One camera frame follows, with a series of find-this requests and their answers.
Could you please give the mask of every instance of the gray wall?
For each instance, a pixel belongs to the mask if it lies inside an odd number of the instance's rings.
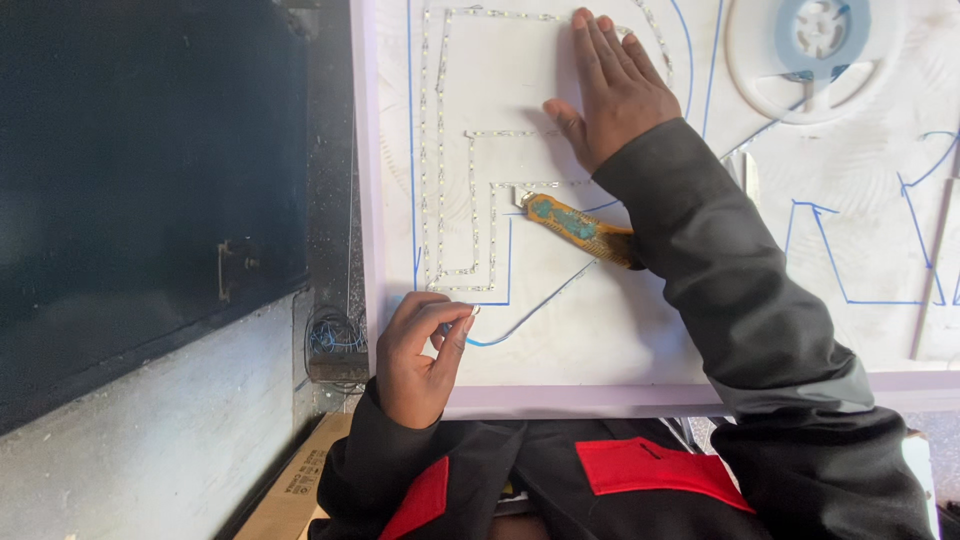
[[[294,411],[302,380],[292,362],[302,355],[294,305],[302,311],[312,293],[302,297],[263,307],[0,438],[0,539],[215,534],[291,440],[295,417],[308,416]]]

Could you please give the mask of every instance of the person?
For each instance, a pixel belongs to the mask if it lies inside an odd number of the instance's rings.
[[[441,422],[473,306],[413,292],[377,341],[349,437],[327,455],[318,501],[331,519],[311,538],[932,537],[904,422],[874,406],[823,302],[787,278],[636,37],[621,42],[586,9],[571,24],[583,115],[559,99],[543,109],[626,206],[635,259],[665,279],[735,417],[711,441],[739,490],[656,419]],[[512,503],[522,513],[504,516]]]

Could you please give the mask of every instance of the black sleeve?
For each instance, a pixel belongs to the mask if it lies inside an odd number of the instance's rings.
[[[320,538],[376,538],[410,483],[430,464],[439,423],[423,430],[397,424],[380,410],[376,378],[371,379],[353,413],[350,435],[333,443],[326,455],[317,503],[331,524]]]
[[[666,280],[737,425],[713,435],[779,537],[928,538],[905,427],[874,407],[826,306],[786,276],[753,203],[682,119],[634,139],[594,180],[630,212],[635,256]]]

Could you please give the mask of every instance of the yellow utility knife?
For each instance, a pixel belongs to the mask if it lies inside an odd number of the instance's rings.
[[[596,258],[624,268],[645,268],[638,261],[631,260],[630,239],[634,232],[630,229],[608,225],[549,195],[516,186],[514,204],[523,209],[530,219],[553,229]]]

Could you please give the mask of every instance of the black jacket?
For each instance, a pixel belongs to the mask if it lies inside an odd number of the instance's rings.
[[[372,380],[350,436],[327,456],[318,501],[332,522],[316,524],[313,537],[376,538],[397,514],[417,526],[410,538],[482,540],[507,480],[529,492],[558,539],[931,537],[900,450],[903,420],[874,407],[859,360],[833,340],[826,307],[787,278],[783,252],[703,140],[672,120],[593,178],[630,212],[636,259],[666,280],[664,297],[736,417],[711,440],[748,505],[683,487],[685,479],[630,480],[655,474],[669,456],[685,459],[671,454],[679,443],[656,420],[409,430],[379,409]],[[625,488],[598,490],[577,444],[604,440],[623,441],[614,446],[627,452],[616,475]]]

